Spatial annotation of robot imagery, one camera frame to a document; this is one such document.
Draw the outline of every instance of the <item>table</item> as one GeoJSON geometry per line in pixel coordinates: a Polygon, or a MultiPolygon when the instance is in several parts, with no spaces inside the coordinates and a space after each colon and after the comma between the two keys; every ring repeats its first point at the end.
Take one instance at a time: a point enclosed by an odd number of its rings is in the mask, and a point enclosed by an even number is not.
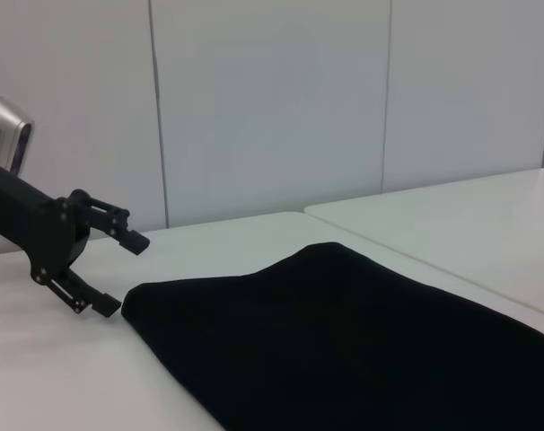
{"type": "MultiPolygon", "coordinates": [[[[122,299],[144,282],[251,273],[306,245],[341,242],[397,272],[482,303],[544,332],[544,314],[303,214],[264,215],[149,233],[135,257],[90,242],[74,270],[122,299]]],[[[0,255],[0,431],[215,431],[117,313],[75,315],[29,278],[21,253],[0,255]]]]}
{"type": "Polygon", "coordinates": [[[544,170],[319,205],[306,213],[544,312],[544,170]]]}

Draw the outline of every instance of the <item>white wall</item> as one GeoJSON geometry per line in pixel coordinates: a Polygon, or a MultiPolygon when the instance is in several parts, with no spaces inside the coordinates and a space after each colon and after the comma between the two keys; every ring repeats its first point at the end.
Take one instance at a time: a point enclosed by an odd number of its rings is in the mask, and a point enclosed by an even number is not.
{"type": "Polygon", "coordinates": [[[393,0],[384,191],[541,166],[544,0],[393,0]]]}
{"type": "Polygon", "coordinates": [[[381,189],[389,0],[153,0],[171,225],[381,189]]]}
{"type": "Polygon", "coordinates": [[[0,95],[37,123],[25,180],[165,227],[145,0],[0,0],[0,95]]]}

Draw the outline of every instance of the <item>black towel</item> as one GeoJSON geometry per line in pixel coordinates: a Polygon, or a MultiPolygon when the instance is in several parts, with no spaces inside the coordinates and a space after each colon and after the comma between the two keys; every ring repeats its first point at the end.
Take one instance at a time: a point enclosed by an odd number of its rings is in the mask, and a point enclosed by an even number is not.
{"type": "Polygon", "coordinates": [[[122,314],[229,431],[544,429],[544,335],[339,244],[122,314]]]}

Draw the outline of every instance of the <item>white surface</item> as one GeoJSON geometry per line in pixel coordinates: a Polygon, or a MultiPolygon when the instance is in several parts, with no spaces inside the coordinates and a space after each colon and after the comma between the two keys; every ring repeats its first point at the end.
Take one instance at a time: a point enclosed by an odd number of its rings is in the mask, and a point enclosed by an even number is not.
{"type": "MultiPolygon", "coordinates": [[[[544,315],[302,214],[265,215],[148,235],[134,257],[89,243],[74,270],[121,299],[141,283],[236,276],[318,242],[341,242],[392,270],[482,303],[544,332],[544,315]]],[[[0,431],[221,429],[117,314],[73,314],[29,278],[22,253],[0,255],[0,431]]]]}
{"type": "Polygon", "coordinates": [[[544,312],[544,170],[306,213],[544,312]]]}
{"type": "Polygon", "coordinates": [[[541,167],[544,0],[394,0],[384,191],[541,167]]]}
{"type": "Polygon", "coordinates": [[[0,0],[0,95],[37,124],[23,178],[165,227],[152,64],[146,1],[0,0]]]}
{"type": "Polygon", "coordinates": [[[171,226],[381,191],[390,0],[153,0],[171,226]]]}

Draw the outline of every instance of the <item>robotic arm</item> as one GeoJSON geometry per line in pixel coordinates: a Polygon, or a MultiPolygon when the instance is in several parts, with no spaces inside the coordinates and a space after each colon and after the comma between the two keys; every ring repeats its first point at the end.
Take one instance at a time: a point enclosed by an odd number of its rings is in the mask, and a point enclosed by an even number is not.
{"type": "Polygon", "coordinates": [[[31,277],[47,286],[76,313],[92,305],[110,317],[121,302],[87,285],[70,266],[84,251],[91,228],[105,232],[138,255],[149,245],[127,229],[126,209],[91,198],[82,190],[53,199],[21,180],[19,174],[32,122],[0,99],[0,235],[21,247],[31,261],[31,277]]]}

